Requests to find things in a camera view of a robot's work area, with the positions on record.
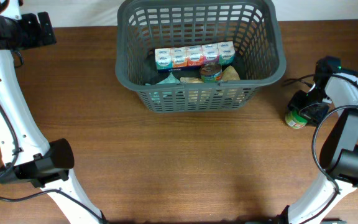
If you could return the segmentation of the beige crinkled snack bag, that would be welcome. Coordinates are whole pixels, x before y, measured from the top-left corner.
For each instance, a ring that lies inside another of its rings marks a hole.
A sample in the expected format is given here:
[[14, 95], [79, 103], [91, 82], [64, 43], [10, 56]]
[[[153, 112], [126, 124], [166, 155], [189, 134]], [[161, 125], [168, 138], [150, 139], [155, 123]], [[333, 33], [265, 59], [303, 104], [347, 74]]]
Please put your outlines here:
[[[231, 65], [226, 67], [224, 70], [222, 69], [223, 76], [222, 79], [218, 82], [212, 83], [219, 83], [219, 82], [227, 82], [230, 80], [240, 80], [239, 74], [236, 72], [235, 68]], [[198, 69], [198, 76], [193, 77], [181, 77], [180, 81], [186, 84], [202, 84], [205, 83], [202, 81], [200, 77], [200, 68]], [[198, 91], [198, 90], [189, 90], [188, 97], [190, 103], [196, 103], [200, 101], [201, 104], [206, 104], [209, 101], [209, 96], [212, 94], [212, 89]]]

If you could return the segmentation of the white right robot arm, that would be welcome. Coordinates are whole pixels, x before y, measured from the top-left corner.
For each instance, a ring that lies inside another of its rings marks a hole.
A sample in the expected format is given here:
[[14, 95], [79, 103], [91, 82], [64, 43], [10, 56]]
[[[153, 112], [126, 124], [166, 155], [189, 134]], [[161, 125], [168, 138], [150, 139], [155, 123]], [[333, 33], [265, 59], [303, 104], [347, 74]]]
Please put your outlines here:
[[311, 154], [319, 174], [305, 194], [275, 223], [322, 223], [346, 195], [358, 189], [358, 74], [339, 65], [318, 67], [310, 90], [298, 91], [285, 122], [314, 126]]

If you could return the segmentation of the silver tin can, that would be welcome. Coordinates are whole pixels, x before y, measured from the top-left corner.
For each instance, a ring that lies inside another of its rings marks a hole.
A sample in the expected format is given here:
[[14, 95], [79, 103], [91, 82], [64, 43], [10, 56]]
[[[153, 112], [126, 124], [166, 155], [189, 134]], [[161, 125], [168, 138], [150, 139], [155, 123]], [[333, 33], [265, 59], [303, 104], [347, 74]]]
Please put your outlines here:
[[207, 63], [200, 68], [200, 77], [205, 83], [218, 82], [222, 76], [222, 66], [218, 63]]

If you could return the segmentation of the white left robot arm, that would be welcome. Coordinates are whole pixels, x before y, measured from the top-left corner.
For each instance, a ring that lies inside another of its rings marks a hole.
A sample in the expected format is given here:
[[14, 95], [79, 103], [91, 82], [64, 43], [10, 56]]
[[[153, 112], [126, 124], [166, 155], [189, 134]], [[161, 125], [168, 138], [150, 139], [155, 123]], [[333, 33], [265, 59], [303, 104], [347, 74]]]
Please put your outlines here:
[[22, 14], [22, 1], [0, 1], [0, 184], [31, 183], [49, 195], [71, 223], [105, 223], [76, 178], [66, 139], [48, 141], [17, 81], [14, 58], [56, 43], [46, 12]]

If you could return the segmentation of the green lid glass jar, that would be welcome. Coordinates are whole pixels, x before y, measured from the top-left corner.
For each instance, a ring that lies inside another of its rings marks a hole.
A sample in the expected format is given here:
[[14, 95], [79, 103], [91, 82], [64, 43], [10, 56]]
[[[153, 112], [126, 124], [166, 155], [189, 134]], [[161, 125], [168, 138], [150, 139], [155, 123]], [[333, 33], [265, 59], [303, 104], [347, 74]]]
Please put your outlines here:
[[286, 124], [293, 129], [300, 129], [307, 125], [307, 120], [302, 118], [297, 110], [291, 110], [285, 115]]

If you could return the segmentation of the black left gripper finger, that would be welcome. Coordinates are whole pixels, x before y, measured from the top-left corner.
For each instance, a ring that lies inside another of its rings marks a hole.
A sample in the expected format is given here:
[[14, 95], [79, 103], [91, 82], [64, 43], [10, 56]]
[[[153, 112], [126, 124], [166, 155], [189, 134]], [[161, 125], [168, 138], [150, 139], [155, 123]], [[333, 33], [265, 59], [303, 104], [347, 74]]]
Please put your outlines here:
[[22, 29], [22, 49], [32, 49], [43, 46], [41, 26], [35, 14], [23, 14], [19, 25]]
[[56, 44], [57, 40], [53, 31], [49, 14], [47, 12], [39, 12], [38, 17], [40, 23], [40, 36], [38, 41], [39, 46]]

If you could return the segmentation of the Kleenex tissue multipack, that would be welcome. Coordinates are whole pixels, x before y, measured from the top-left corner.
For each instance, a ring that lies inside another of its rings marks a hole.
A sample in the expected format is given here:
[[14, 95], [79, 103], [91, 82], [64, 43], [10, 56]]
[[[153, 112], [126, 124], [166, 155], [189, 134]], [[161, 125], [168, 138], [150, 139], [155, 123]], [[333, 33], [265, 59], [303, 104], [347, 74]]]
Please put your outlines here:
[[200, 68], [208, 63], [229, 65], [236, 50], [232, 41], [154, 50], [158, 72]]

